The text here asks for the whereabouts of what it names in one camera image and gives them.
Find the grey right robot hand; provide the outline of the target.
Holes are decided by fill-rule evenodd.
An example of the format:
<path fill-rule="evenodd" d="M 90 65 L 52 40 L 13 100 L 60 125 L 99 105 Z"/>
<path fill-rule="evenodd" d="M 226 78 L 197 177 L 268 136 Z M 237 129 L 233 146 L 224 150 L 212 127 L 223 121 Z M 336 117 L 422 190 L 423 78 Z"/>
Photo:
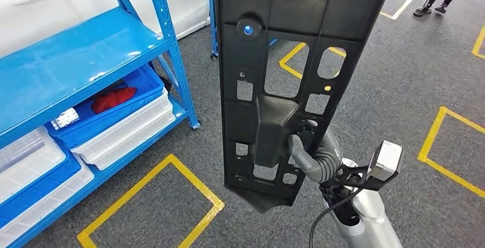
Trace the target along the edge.
<path fill-rule="evenodd" d="M 288 147 L 295 165 L 316 183 L 330 180 L 341 165 L 340 146 L 336 137 L 328 129 L 311 155 L 308 150 L 318 123 L 306 120 L 296 134 L 288 138 Z"/>

